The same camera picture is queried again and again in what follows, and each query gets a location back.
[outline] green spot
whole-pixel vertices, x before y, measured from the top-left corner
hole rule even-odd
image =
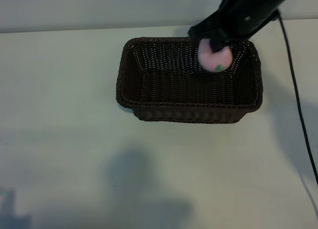
[[[222,71],[223,69],[225,69],[225,66],[217,65],[215,71],[219,72],[219,71]]]

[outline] table surface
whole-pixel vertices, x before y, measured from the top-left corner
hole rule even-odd
[[[285,21],[318,160],[318,20]],[[263,105],[230,125],[139,121],[115,85],[131,38],[188,26],[0,35],[0,225],[314,229],[318,188],[278,22],[253,36]]]

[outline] black cable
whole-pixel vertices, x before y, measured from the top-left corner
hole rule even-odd
[[[298,114],[299,114],[300,122],[302,123],[302,128],[303,128],[303,132],[304,132],[307,152],[308,152],[308,155],[309,155],[309,158],[310,158],[310,162],[312,164],[312,168],[313,168],[314,175],[315,175],[315,178],[316,178],[316,182],[317,182],[317,185],[318,185],[318,173],[317,173],[315,161],[314,161],[314,158],[313,158],[313,154],[312,154],[312,151],[310,149],[310,144],[309,144],[309,140],[308,140],[307,130],[306,130],[306,127],[305,127],[305,122],[304,122],[304,118],[303,118],[302,108],[301,108],[301,105],[300,105],[300,99],[299,99],[297,82],[296,82],[296,77],[295,77],[295,72],[294,72],[292,54],[291,54],[290,47],[289,47],[289,41],[288,41],[288,38],[287,38],[287,34],[286,34],[286,30],[285,30],[285,26],[284,26],[284,23],[283,23],[282,16],[279,15],[278,19],[279,19],[280,26],[282,27],[282,31],[283,31],[283,35],[284,35],[284,39],[285,39],[285,43],[286,43],[288,60],[289,60],[289,67],[290,67],[290,72],[292,74],[294,90],[295,90],[295,95],[296,95]]]

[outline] wicker basket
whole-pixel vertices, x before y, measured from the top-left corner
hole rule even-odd
[[[136,38],[124,47],[117,102],[144,121],[235,123],[262,104],[260,60],[251,42],[232,43],[234,62],[208,73],[190,38]]]

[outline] pink ball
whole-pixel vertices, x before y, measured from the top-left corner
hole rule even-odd
[[[198,60],[201,66],[209,71],[218,73],[226,70],[233,62],[233,56],[229,46],[213,53],[209,39],[202,39],[198,49]]]

